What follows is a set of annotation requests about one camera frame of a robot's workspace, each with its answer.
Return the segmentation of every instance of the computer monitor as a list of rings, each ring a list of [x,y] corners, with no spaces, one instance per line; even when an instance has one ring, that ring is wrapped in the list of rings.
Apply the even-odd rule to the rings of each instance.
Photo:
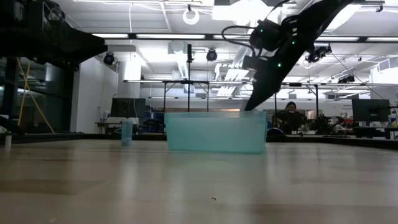
[[[389,100],[353,100],[354,121],[388,121]]]
[[[117,117],[117,118],[145,117],[145,99],[113,98],[111,117]]]

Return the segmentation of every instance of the blue plastic container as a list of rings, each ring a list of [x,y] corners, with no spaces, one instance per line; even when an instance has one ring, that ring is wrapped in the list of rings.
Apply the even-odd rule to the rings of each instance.
[[[267,113],[167,113],[171,151],[260,154],[265,150]]]
[[[132,121],[122,121],[122,146],[131,146]]]

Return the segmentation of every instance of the robotic arm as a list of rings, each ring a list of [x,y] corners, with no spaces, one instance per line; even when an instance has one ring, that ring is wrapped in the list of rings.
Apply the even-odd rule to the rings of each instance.
[[[325,31],[337,14],[353,0],[322,0],[296,16],[287,17],[278,25],[268,19],[250,36],[250,44],[275,54],[269,58],[246,56],[245,69],[256,71],[253,93],[245,110],[251,111],[278,92],[284,78],[305,51],[313,53],[314,41]]]

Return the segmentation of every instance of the security camera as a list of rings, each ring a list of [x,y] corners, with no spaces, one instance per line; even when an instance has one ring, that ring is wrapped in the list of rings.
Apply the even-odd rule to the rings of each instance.
[[[107,52],[104,57],[104,63],[106,65],[114,65],[118,60],[114,57],[114,52]]]
[[[216,50],[215,49],[209,49],[209,52],[207,53],[206,59],[209,62],[214,62],[215,60],[217,60]]]

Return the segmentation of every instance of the ceiling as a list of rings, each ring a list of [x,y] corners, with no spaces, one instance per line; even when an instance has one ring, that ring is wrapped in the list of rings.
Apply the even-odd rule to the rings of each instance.
[[[159,32],[159,33],[201,33],[219,34],[226,26],[233,26],[233,21],[213,20],[211,11],[214,1],[205,1],[206,6],[193,6],[199,10],[199,21],[188,25],[182,19],[186,6],[170,6],[165,4],[104,4],[102,2],[76,2],[74,0],[55,0],[67,15],[68,23],[89,33],[113,32]],[[290,6],[286,14],[300,12],[311,0],[295,0],[296,6]],[[331,31],[333,35],[398,35],[398,6],[384,6],[382,12],[376,12],[379,6],[363,6],[343,25]],[[245,34],[246,30],[237,29],[233,33]],[[172,59],[167,60],[168,44],[171,40],[107,40],[108,45],[134,45],[141,52],[146,65],[142,74],[153,75],[172,73],[178,65]],[[192,63],[192,70],[215,71],[217,63],[230,63],[240,51],[240,47],[224,41],[191,41],[197,60]],[[398,44],[331,44],[333,53],[348,68],[352,68],[363,81],[369,79],[369,69],[388,57],[398,55]],[[205,55],[208,49],[215,48],[220,61],[207,62]],[[130,52],[116,52],[120,60],[128,60]],[[332,81],[331,76],[340,74],[346,69],[334,56],[327,56],[320,63],[309,69],[302,57],[297,66],[289,73],[290,78],[305,82],[311,80]]]

